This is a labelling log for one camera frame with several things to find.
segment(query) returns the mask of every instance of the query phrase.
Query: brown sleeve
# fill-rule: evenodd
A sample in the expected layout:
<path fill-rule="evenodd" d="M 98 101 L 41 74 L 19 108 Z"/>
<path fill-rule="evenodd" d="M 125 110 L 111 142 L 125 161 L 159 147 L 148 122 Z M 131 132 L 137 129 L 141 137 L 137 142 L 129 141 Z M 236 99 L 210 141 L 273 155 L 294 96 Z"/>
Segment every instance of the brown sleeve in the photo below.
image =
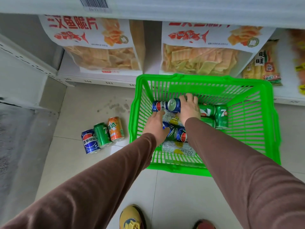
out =
<path fill-rule="evenodd" d="M 304 228 L 305 184 L 270 158 L 197 118 L 185 123 L 201 157 L 243 228 Z"/>
<path fill-rule="evenodd" d="M 150 164 L 155 148 L 155 137 L 143 134 L 65 181 L 2 228 L 106 228 L 132 183 Z"/>

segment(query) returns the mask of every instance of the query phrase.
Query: barcode label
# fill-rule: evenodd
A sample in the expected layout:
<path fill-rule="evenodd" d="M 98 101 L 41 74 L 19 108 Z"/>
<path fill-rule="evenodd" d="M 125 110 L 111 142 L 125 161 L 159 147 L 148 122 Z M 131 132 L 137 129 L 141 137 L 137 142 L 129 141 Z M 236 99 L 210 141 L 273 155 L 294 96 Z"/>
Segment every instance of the barcode label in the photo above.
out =
<path fill-rule="evenodd" d="M 106 0 L 80 0 L 84 9 L 90 12 L 111 13 Z"/>

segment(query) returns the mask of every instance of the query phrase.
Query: person's left arm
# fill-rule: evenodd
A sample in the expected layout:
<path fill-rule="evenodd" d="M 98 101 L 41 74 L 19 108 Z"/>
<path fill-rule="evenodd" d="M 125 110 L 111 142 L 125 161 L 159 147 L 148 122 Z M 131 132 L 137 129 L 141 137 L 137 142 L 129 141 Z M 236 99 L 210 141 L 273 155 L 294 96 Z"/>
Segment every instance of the person's left arm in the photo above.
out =
<path fill-rule="evenodd" d="M 106 228 L 125 194 L 151 161 L 168 129 L 163 111 L 153 113 L 134 142 L 72 177 L 2 228 Z"/>

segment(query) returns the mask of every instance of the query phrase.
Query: person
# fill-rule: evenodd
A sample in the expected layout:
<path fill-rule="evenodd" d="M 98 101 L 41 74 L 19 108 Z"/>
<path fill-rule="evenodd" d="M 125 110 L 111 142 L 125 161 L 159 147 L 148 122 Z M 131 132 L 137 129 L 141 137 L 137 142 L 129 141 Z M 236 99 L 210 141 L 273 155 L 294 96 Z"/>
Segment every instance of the person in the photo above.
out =
<path fill-rule="evenodd" d="M 180 120 L 189 144 L 209 169 L 245 229 L 305 227 L 305 184 L 270 158 L 200 121 L 198 98 L 180 96 Z M 162 128 L 163 111 L 147 120 L 142 135 L 121 150 L 67 180 L 34 202 L 5 229 L 106 228 L 152 153 L 169 133 Z M 145 229 L 141 209 L 125 208 L 120 229 Z M 212 229 L 207 220 L 194 225 Z"/>

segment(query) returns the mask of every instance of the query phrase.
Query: green round badge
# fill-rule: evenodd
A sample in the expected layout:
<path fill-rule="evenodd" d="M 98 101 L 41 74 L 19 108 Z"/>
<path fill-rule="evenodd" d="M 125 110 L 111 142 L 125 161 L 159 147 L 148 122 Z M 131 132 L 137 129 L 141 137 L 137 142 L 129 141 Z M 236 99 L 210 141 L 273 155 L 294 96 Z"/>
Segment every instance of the green round badge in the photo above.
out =
<path fill-rule="evenodd" d="M 125 36 L 125 35 L 121 35 L 120 37 L 120 41 L 124 44 L 127 44 L 128 43 L 128 38 Z"/>
<path fill-rule="evenodd" d="M 260 40 L 256 37 L 253 37 L 248 40 L 247 46 L 256 47 L 259 43 L 260 43 Z"/>

